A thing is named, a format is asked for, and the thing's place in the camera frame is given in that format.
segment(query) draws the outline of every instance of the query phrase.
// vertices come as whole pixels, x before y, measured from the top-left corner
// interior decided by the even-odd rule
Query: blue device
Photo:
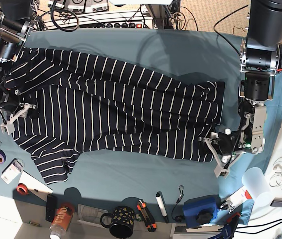
[[[186,227],[195,228],[217,218],[218,207],[214,197],[184,204],[182,207]]]

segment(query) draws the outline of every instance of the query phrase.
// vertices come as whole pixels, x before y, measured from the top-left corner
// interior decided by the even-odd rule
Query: clear plastic bottle
[[[50,226],[50,239],[61,239],[67,232],[75,208],[70,203],[64,203]]]

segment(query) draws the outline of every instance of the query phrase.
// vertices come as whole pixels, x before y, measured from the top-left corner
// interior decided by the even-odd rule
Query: white marker
[[[161,213],[162,213],[162,216],[164,218],[164,221],[166,223],[169,223],[169,219],[167,217],[167,213],[166,213],[166,210],[165,210],[165,206],[164,206],[161,194],[159,192],[157,192],[155,197],[156,197],[157,204],[159,205],[159,208],[161,210]]]

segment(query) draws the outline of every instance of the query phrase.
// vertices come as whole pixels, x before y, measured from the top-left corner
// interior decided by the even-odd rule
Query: white plastic cup
[[[274,197],[260,168],[248,169],[242,176],[241,181],[255,201],[255,205],[264,207],[272,202]]]

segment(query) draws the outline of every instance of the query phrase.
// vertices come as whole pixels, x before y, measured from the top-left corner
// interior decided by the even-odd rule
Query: navy striped shirt
[[[220,124],[224,82],[187,85],[127,62],[74,51],[24,48],[6,87],[37,104],[14,141],[47,184],[64,182],[82,152],[102,149],[209,162],[199,148]]]

